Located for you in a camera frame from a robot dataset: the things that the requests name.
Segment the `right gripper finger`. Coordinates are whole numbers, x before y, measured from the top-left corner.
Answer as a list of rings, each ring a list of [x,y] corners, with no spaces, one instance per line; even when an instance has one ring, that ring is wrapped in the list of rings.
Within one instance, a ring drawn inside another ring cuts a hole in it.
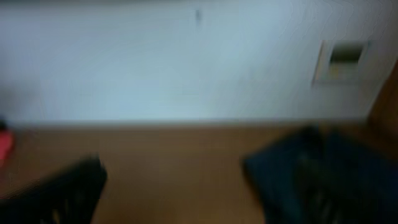
[[[87,157],[1,197],[1,223],[91,223],[108,178]]]

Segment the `navy blue shorts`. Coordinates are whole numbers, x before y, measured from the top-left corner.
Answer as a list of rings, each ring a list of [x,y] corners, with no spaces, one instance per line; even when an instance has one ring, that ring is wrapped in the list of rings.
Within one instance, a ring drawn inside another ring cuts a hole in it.
[[[397,162],[309,126],[247,155],[267,223],[397,223]]]

